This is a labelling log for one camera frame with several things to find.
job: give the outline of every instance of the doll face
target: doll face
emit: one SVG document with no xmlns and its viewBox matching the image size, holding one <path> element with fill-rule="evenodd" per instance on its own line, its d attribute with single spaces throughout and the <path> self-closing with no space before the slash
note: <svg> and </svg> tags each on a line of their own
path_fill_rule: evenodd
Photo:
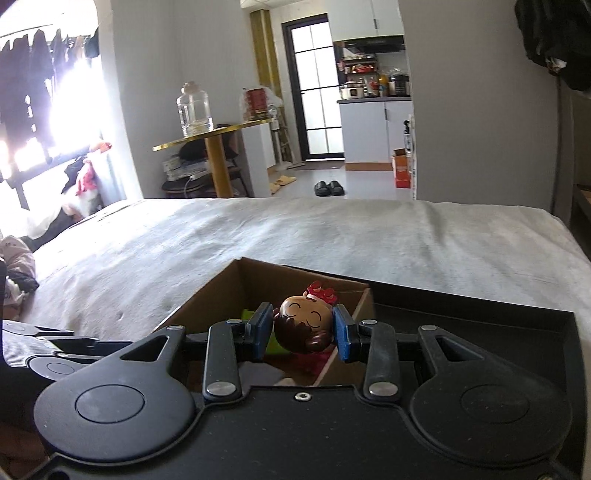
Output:
<svg viewBox="0 0 591 480">
<path fill-rule="evenodd" d="M 295 324 L 305 323 L 313 332 L 330 331 L 332 328 L 332 311 L 323 301 L 310 297 L 290 297 L 283 302 L 280 313 L 293 318 Z"/>
</svg>

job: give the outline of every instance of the wooden baseboard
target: wooden baseboard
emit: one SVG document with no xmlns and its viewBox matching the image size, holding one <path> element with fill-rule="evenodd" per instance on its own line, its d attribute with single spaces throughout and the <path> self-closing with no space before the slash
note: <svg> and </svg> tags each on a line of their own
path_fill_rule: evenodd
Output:
<svg viewBox="0 0 591 480">
<path fill-rule="evenodd" d="M 390 162 L 345 163 L 345 170 L 357 171 L 394 171 Z"/>
</svg>

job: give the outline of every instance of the table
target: table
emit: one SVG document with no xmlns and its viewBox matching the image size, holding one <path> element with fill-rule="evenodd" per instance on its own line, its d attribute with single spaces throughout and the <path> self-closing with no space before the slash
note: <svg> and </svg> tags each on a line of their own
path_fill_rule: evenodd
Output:
<svg viewBox="0 0 591 480">
<path fill-rule="evenodd" d="M 228 174 L 228 168 L 226 166 L 226 155 L 223 150 L 222 135 L 230 132 L 236 132 L 248 127 L 255 127 L 257 125 L 264 125 L 270 123 L 270 119 L 265 120 L 254 120 L 250 122 L 244 122 L 242 124 L 231 125 L 229 127 L 215 128 L 210 132 L 206 132 L 199 135 L 193 135 L 191 137 L 181 138 L 174 140 L 169 143 L 157 145 L 152 148 L 152 151 L 160 151 L 166 148 L 183 145 L 193 140 L 199 140 L 203 138 L 205 140 L 205 147 L 207 148 L 207 161 L 212 171 L 213 185 L 216 189 L 218 198 L 230 199 L 234 197 L 234 191 L 230 184 L 230 175 Z"/>
</svg>

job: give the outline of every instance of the black tray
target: black tray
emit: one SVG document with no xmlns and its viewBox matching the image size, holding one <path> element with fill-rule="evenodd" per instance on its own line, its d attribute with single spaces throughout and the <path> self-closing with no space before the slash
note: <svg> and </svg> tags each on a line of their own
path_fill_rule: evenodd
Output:
<svg viewBox="0 0 591 480">
<path fill-rule="evenodd" d="M 582 474 L 587 407 L 574 313 L 307 271 L 369 284 L 376 320 L 399 333 L 437 325 L 553 382 L 567 394 L 573 409 L 573 424 L 558 459 Z"/>
</svg>

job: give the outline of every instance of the chair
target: chair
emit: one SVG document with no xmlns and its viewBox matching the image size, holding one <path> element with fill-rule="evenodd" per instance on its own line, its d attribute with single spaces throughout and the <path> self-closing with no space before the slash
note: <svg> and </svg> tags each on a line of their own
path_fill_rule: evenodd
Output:
<svg viewBox="0 0 591 480">
<path fill-rule="evenodd" d="M 229 127 L 229 124 L 218 124 L 217 127 Z M 242 177 L 242 169 L 238 167 L 236 159 L 238 157 L 238 145 L 236 132 L 230 132 L 222 135 L 222 144 L 226 160 L 228 160 L 233 166 L 228 167 L 228 174 L 230 175 L 230 181 L 240 180 L 244 194 L 249 197 L 248 189 Z M 205 147 L 205 140 L 194 140 L 188 142 L 182 146 L 178 152 L 178 156 L 183 161 L 198 162 L 207 161 L 207 149 Z M 162 185 L 166 198 L 177 199 L 177 198 L 196 198 L 200 196 L 200 191 L 206 188 L 213 187 L 213 177 L 209 173 L 197 180 L 187 182 L 187 179 L 166 181 Z"/>
</svg>

